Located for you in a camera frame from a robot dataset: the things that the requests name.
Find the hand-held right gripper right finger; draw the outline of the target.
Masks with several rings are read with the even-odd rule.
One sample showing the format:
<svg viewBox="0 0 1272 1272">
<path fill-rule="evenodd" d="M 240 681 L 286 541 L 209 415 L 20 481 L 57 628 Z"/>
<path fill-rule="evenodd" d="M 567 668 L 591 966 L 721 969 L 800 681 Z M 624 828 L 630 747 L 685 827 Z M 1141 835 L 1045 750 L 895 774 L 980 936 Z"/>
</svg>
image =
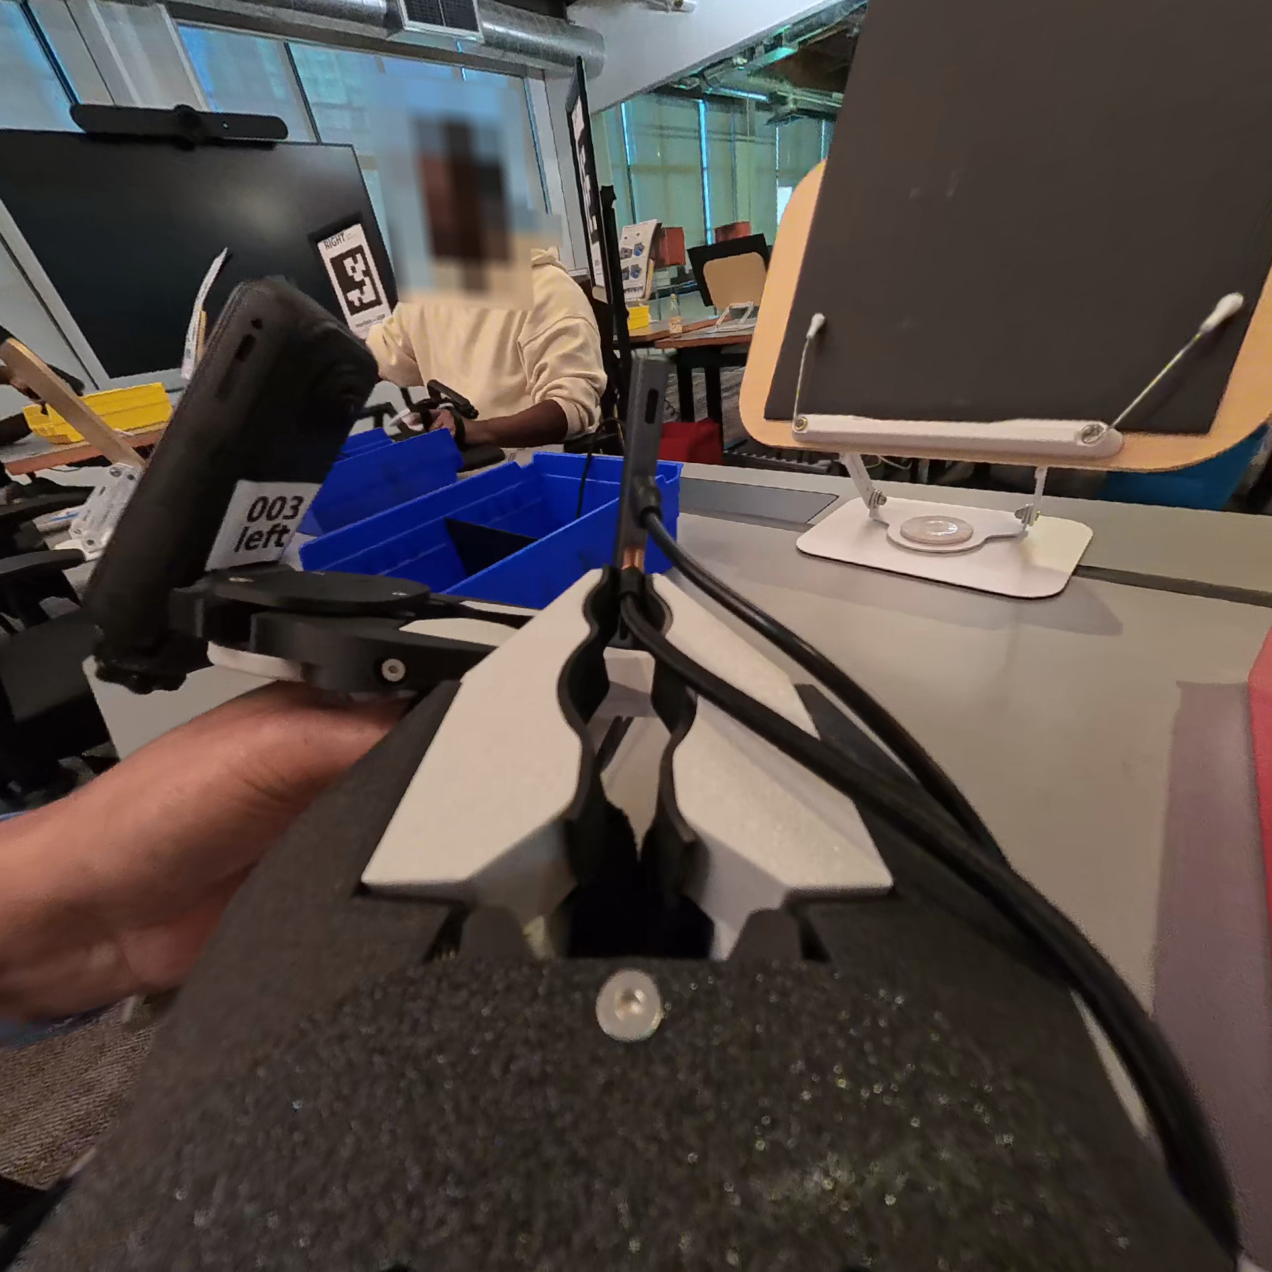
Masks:
<svg viewBox="0 0 1272 1272">
<path fill-rule="evenodd" d="M 760 912 L 890 890 L 849 799 L 699 693 L 620 652 L 620 809 L 651 956 L 724 956 Z"/>
</svg>

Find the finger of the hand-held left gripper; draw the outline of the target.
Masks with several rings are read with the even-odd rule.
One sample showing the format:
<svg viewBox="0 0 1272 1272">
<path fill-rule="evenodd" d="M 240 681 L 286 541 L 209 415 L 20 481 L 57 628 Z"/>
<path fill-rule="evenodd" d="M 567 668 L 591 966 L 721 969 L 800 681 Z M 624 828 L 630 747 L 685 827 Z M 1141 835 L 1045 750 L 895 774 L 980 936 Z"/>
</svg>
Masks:
<svg viewBox="0 0 1272 1272">
<path fill-rule="evenodd" d="M 398 629 L 395 645 L 398 652 L 421 652 L 445 645 L 490 652 L 511 640 L 517 629 L 532 624 L 538 613 L 537 609 L 504 607 L 487 599 L 434 596 L 421 616 Z"/>
</svg>

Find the blue storage bin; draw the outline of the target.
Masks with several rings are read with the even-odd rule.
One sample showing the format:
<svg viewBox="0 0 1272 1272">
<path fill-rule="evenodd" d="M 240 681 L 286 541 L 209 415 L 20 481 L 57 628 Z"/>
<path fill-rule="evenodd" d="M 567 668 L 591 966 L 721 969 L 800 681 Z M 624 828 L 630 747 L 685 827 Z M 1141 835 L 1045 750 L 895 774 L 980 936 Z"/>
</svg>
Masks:
<svg viewBox="0 0 1272 1272">
<path fill-rule="evenodd" d="M 611 562 L 623 458 L 538 452 L 505 461 L 337 533 L 312 537 L 299 560 L 310 571 L 384 575 L 434 596 L 548 609 L 579 577 Z M 460 518 L 538 541 L 463 577 L 444 519 Z"/>
<path fill-rule="evenodd" d="M 322 537 L 380 516 L 457 482 L 460 466 L 448 431 L 356 451 L 333 466 L 299 530 Z"/>
</svg>

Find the grey USB hub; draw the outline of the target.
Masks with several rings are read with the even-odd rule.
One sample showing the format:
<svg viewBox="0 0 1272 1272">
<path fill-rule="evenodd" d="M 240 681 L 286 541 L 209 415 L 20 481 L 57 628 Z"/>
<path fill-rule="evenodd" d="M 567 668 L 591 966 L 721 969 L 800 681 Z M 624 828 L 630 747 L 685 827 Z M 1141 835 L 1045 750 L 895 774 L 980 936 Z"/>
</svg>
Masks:
<svg viewBox="0 0 1272 1272">
<path fill-rule="evenodd" d="M 642 516 L 659 470 L 664 395 L 671 373 L 672 362 L 667 351 L 645 349 L 631 355 L 616 544 L 611 551 L 616 570 L 645 570 L 647 533 Z"/>
</svg>

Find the person's left forearm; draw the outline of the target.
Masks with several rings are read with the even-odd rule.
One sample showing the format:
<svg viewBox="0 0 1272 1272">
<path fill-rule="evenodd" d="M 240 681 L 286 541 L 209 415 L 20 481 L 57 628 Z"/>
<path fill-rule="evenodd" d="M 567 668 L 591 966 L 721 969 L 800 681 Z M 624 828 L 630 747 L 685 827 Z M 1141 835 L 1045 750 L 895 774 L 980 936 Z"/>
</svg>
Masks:
<svg viewBox="0 0 1272 1272">
<path fill-rule="evenodd" d="M 118 997 L 72 905 L 79 797 L 2 817 L 2 1039 L 67 1027 Z"/>
</svg>

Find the person's left hand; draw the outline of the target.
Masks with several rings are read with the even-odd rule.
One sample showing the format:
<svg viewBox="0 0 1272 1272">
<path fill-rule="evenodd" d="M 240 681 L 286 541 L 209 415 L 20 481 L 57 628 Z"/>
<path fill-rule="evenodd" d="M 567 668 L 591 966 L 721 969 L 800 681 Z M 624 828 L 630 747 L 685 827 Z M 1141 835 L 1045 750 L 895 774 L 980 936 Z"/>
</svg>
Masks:
<svg viewBox="0 0 1272 1272">
<path fill-rule="evenodd" d="M 75 1006 L 174 989 L 264 853 L 405 706 L 344 703 L 296 686 L 238 697 L 90 784 L 79 827 L 86 936 Z"/>
</svg>

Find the black bin divider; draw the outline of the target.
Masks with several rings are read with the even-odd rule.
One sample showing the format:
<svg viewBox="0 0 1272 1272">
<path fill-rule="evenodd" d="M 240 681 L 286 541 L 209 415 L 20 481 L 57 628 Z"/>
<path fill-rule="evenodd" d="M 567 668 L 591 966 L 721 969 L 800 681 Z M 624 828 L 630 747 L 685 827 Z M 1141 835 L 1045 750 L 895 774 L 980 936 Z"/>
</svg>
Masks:
<svg viewBox="0 0 1272 1272">
<path fill-rule="evenodd" d="M 445 518 L 444 525 L 463 577 L 478 575 L 538 541 L 537 534 L 501 530 L 497 525 L 485 525 L 460 518 Z"/>
</svg>

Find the yellow storage bin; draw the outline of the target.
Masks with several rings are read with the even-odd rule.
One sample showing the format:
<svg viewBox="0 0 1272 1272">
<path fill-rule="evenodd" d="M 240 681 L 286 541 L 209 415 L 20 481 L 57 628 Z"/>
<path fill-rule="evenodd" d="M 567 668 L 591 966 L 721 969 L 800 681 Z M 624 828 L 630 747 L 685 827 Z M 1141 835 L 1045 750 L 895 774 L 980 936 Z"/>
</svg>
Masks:
<svg viewBox="0 0 1272 1272">
<path fill-rule="evenodd" d="M 163 384 L 114 387 L 86 395 L 84 405 L 114 433 L 136 435 L 167 426 L 172 402 Z M 86 440 L 57 410 L 48 405 L 24 408 L 27 431 L 53 445 L 77 445 Z"/>
</svg>

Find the small white tag sign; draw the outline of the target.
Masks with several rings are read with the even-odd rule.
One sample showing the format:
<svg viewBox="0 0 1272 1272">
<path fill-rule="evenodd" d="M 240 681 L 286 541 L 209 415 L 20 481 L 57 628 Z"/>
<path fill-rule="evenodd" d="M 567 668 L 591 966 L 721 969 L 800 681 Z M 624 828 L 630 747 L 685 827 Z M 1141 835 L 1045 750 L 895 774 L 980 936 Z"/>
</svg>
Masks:
<svg viewBox="0 0 1272 1272">
<path fill-rule="evenodd" d="M 365 339 L 395 305 L 395 281 L 376 224 L 345 214 L 310 239 L 345 327 Z"/>
</svg>

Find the large black screen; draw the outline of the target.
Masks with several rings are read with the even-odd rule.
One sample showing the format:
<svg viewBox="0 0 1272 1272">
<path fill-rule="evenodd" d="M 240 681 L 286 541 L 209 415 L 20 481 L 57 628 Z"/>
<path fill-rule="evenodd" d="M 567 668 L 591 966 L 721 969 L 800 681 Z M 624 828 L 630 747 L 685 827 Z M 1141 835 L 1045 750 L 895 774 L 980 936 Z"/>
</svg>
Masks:
<svg viewBox="0 0 1272 1272">
<path fill-rule="evenodd" d="M 99 385 L 174 377 L 195 308 L 211 327 L 243 281 L 286 280 L 344 322 L 310 233 L 345 214 L 380 233 L 349 146 L 2 131 L 2 228 Z"/>
</svg>

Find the white stand with wooden board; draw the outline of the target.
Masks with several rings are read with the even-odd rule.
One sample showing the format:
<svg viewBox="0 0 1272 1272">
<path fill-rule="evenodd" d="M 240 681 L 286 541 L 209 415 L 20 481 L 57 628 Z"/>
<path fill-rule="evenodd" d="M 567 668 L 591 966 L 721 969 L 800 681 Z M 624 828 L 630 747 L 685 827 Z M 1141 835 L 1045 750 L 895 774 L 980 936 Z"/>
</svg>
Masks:
<svg viewBox="0 0 1272 1272">
<path fill-rule="evenodd" d="M 103 484 L 95 486 L 77 518 L 68 525 L 68 537 L 88 558 L 98 558 L 126 509 L 147 463 L 136 455 L 118 431 L 110 428 L 39 355 L 20 343 L 8 329 L 2 329 L 2 365 L 5 380 L 24 392 L 27 399 L 59 411 L 72 426 L 107 461 Z"/>
</svg>

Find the black hand-held device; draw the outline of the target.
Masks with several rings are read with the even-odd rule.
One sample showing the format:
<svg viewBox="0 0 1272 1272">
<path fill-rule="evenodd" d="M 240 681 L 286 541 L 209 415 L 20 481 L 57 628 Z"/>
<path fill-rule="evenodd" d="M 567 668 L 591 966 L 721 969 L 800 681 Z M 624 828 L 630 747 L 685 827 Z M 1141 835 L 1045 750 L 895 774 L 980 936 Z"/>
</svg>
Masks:
<svg viewBox="0 0 1272 1272">
<path fill-rule="evenodd" d="M 457 390 L 450 390 L 437 379 L 425 380 L 421 402 L 410 402 L 405 392 L 406 411 L 398 417 L 398 428 L 405 435 L 421 435 L 444 428 L 451 433 L 457 445 L 469 445 L 469 423 L 479 417 L 475 405 Z"/>
</svg>

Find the black webcam bar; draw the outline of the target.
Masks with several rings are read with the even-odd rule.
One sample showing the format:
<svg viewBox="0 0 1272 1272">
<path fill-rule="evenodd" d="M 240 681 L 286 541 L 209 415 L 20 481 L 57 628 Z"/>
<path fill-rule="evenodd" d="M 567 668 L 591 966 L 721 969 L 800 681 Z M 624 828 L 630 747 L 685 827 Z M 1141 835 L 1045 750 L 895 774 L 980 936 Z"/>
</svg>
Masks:
<svg viewBox="0 0 1272 1272">
<path fill-rule="evenodd" d="M 169 109 L 73 105 L 68 118 L 95 138 L 167 140 L 185 149 L 209 146 L 273 148 L 290 138 L 288 124 L 273 114 L 214 113 L 190 105 Z"/>
</svg>

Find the wooden table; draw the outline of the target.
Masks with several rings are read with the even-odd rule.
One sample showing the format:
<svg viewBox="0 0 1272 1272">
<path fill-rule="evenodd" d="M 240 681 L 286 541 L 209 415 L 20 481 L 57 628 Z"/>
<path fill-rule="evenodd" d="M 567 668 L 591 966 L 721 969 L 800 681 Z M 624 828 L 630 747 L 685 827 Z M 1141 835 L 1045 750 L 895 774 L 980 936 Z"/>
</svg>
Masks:
<svg viewBox="0 0 1272 1272">
<path fill-rule="evenodd" d="M 723 424 L 723 463 L 731 445 L 746 440 L 739 424 L 739 385 L 752 335 L 715 333 L 713 322 L 691 322 L 672 333 L 667 322 L 637 327 L 628 335 L 631 351 L 667 351 L 672 373 L 664 395 L 664 423 L 713 419 Z"/>
</svg>

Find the white stand with black board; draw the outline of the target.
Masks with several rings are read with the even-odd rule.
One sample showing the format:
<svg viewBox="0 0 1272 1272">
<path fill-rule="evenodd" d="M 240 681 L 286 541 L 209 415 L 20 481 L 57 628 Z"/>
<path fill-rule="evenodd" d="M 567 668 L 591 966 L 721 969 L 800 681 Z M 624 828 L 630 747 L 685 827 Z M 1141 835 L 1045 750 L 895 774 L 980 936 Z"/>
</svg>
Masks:
<svg viewBox="0 0 1272 1272">
<path fill-rule="evenodd" d="M 1269 419 L 1269 3 L 870 3 L 739 390 L 854 498 L 795 548 L 1064 591 L 1049 470 L 1188 470 Z"/>
</svg>

